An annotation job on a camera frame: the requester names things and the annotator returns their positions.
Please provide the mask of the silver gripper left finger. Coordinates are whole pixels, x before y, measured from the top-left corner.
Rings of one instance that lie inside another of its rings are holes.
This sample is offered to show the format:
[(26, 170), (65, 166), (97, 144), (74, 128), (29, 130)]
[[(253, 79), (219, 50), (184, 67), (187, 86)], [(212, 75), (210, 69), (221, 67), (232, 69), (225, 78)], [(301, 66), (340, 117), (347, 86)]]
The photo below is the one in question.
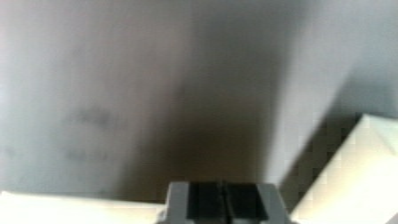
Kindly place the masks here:
[(157, 224), (225, 224), (226, 212), (218, 182), (173, 182)]

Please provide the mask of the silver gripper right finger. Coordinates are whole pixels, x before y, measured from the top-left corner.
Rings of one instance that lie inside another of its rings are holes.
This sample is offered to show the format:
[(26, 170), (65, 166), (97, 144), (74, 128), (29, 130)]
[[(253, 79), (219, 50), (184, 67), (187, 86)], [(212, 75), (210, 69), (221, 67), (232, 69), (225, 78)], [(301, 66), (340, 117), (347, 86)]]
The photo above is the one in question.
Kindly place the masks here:
[(278, 188), (266, 183), (226, 185), (228, 224), (294, 224)]

